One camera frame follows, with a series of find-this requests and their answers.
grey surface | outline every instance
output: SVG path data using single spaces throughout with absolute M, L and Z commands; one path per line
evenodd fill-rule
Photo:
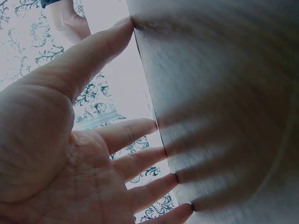
M 298 1 L 128 5 L 187 223 L 299 223 Z

fingernail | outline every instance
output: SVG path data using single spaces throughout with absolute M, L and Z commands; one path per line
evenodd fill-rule
M 116 22 L 116 23 L 113 25 L 113 27 L 120 26 L 120 25 L 126 23 L 126 22 L 129 21 L 129 20 L 131 20 L 131 17 L 130 17 L 130 16 L 128 16 L 128 17 L 126 17 L 126 18 L 123 18 L 123 19 L 119 20 L 118 22 Z

hand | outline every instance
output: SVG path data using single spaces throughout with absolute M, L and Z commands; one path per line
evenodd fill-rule
M 60 0 L 49 4 L 45 11 L 51 31 L 65 47 L 91 35 L 86 18 L 75 12 L 72 0 Z
M 178 181 L 174 174 L 127 190 L 125 182 L 166 158 L 164 149 L 109 160 L 157 130 L 137 119 L 71 131 L 72 105 L 90 79 L 120 54 L 133 32 L 130 19 L 92 35 L 0 93 L 0 223 L 132 224 Z M 147 224 L 181 224 L 183 204 Z

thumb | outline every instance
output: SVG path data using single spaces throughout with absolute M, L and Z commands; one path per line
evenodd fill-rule
M 123 19 L 109 30 L 85 38 L 23 81 L 59 91 L 74 103 L 88 82 L 126 48 L 132 33 L 132 21 Z

damask pattern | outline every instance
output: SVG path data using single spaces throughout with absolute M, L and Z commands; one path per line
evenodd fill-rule
M 84 16 L 81 0 L 74 0 L 77 13 Z M 0 91 L 32 70 L 52 61 L 65 51 L 48 24 L 40 0 L 0 0 Z M 75 124 L 83 129 L 106 126 L 125 120 L 116 112 L 113 93 L 106 75 L 99 73 L 84 88 L 74 104 Z M 149 147 L 144 136 L 111 160 Z M 152 166 L 127 183 L 127 188 L 147 184 L 161 176 L 159 167 Z M 169 194 L 135 215 L 137 223 L 162 215 L 176 206 Z

